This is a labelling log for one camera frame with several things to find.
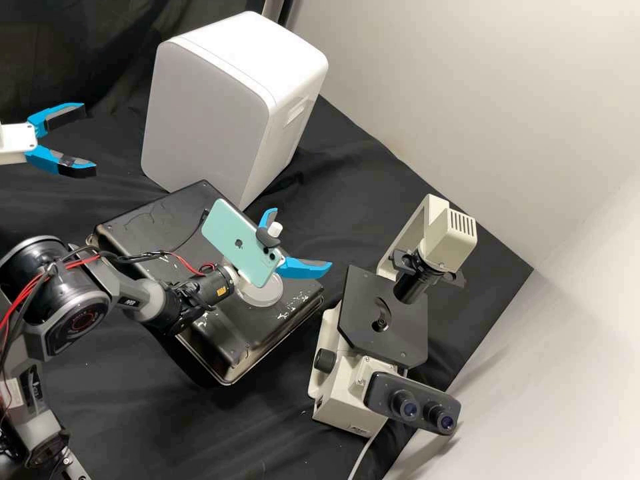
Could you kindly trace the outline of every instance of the white plastic container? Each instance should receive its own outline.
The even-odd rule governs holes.
[[[142,169],[168,191],[206,179],[246,208],[291,161],[327,66],[253,12],[162,42]]]

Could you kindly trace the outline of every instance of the microscope focus knob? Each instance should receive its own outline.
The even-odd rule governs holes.
[[[330,374],[335,365],[335,352],[327,349],[318,349],[313,361],[313,368],[320,370],[326,374]]]

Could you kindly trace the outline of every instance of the white wall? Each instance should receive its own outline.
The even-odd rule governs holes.
[[[640,478],[639,211],[637,175],[532,274],[458,374],[456,436],[414,435],[385,480]]]
[[[535,267],[637,162],[636,0],[300,0],[322,94]]]

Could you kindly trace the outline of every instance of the smartphone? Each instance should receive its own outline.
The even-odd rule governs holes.
[[[257,228],[224,199],[213,204],[201,232],[240,275],[256,287],[263,287],[278,267],[282,252],[265,249],[255,236]]]

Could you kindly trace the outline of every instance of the magnetic base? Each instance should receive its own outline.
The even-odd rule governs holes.
[[[244,278],[240,278],[236,285],[236,292],[242,300],[254,307],[270,307],[282,298],[282,278],[274,273],[261,288],[249,283]]]

